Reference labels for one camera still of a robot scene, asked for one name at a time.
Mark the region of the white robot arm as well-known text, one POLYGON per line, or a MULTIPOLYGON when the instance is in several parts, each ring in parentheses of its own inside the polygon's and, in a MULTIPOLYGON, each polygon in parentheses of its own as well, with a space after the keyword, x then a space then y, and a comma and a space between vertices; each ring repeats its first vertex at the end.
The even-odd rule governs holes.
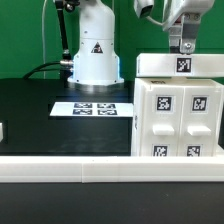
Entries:
MULTIPOLYGON (((115 15, 101 0, 79 2, 79 51, 73 58, 73 74, 68 83, 92 91, 121 86, 119 57, 114 52, 115 15)), ((172 53, 191 54, 195 50, 201 17, 215 0, 164 0, 162 29, 169 33, 172 53)))

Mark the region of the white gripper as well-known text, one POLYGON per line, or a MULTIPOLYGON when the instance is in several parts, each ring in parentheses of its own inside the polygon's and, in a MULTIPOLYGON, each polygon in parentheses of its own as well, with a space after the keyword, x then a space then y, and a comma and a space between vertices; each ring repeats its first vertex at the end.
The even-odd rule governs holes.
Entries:
POLYGON ((192 54, 201 23, 201 15, 209 11, 215 0, 164 0, 163 30, 169 28, 169 48, 171 53, 192 54), (174 24, 182 15, 181 24, 174 24))

